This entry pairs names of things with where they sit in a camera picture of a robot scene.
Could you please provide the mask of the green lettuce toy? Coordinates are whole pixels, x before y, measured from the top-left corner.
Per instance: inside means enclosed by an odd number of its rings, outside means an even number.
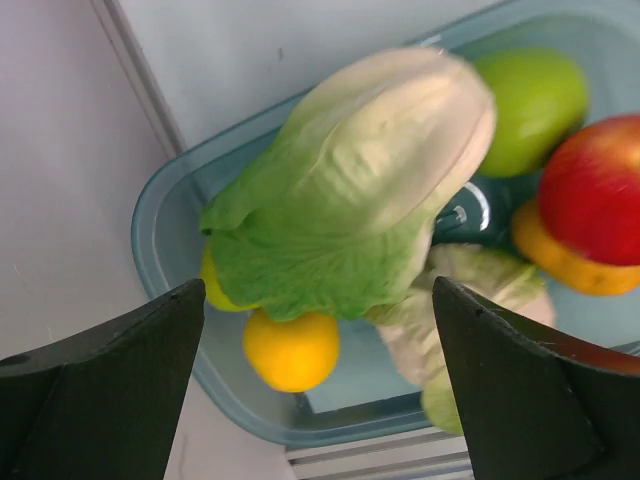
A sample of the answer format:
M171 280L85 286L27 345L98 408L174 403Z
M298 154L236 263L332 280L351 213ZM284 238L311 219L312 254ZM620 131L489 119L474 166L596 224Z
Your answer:
M221 291L276 321L354 320L402 301L496 120L476 69L439 48L385 50L334 73L204 207Z

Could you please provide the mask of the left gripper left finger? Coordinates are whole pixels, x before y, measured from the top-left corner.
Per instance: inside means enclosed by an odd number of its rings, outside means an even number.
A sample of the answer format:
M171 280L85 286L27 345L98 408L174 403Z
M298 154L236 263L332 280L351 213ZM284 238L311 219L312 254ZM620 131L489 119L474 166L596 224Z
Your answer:
M204 325L204 284L1 362L4 479L161 479Z

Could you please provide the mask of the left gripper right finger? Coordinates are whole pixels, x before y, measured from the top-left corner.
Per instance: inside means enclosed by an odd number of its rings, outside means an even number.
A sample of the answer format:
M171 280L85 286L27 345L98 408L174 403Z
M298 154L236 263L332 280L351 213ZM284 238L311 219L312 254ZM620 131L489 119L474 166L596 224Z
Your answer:
M446 277L433 305L475 478L638 478L638 357Z

